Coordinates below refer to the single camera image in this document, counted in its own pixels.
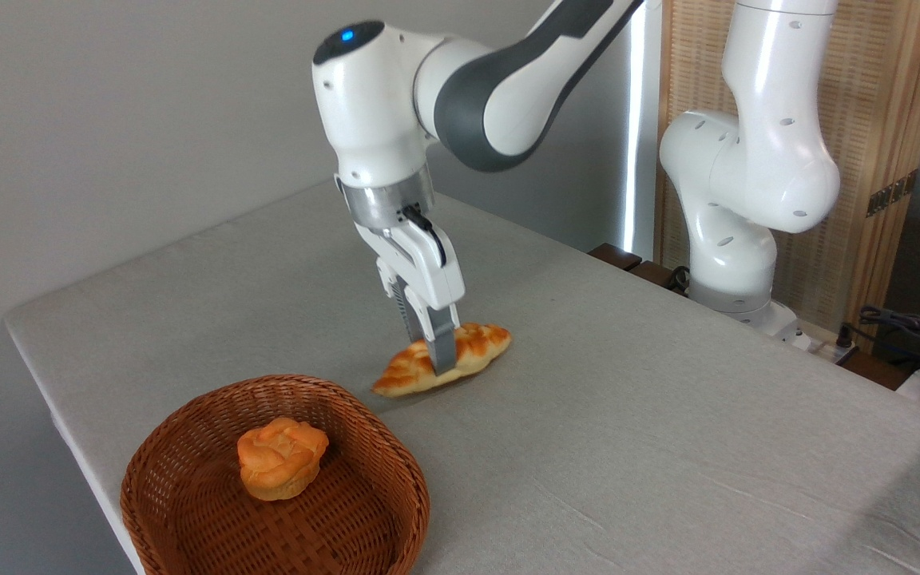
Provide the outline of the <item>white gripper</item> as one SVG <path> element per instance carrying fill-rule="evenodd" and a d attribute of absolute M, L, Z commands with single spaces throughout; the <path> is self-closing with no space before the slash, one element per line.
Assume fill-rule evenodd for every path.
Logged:
<path fill-rule="evenodd" d="M 458 361 L 455 304 L 465 295 L 465 284 L 448 234 L 419 210 L 402 211 L 402 221 L 391 228 L 378 230 L 360 224 L 355 228 L 376 252 L 383 290 L 395 301 L 411 342 L 426 341 L 436 375 L 452 371 Z M 426 334 L 406 295 L 408 285 L 421 298 L 420 305 L 430 307 Z"/>

